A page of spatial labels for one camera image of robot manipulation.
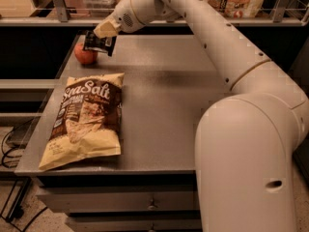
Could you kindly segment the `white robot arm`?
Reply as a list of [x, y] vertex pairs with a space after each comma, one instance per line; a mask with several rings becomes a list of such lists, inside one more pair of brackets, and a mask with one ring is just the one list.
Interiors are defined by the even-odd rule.
[[131, 33], [169, 12], [183, 17], [231, 93], [196, 131], [203, 231], [297, 232], [292, 154], [309, 130], [306, 94], [205, 0], [123, 0], [95, 33]]

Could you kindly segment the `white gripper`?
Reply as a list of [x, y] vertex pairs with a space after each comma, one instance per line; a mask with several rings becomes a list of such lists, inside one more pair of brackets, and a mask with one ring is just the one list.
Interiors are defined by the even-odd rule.
[[133, 33], [145, 26], [141, 18], [143, 8], [134, 0], [122, 0], [114, 9], [113, 17], [107, 17], [94, 29], [95, 35], [102, 38], [115, 37], [120, 31]]

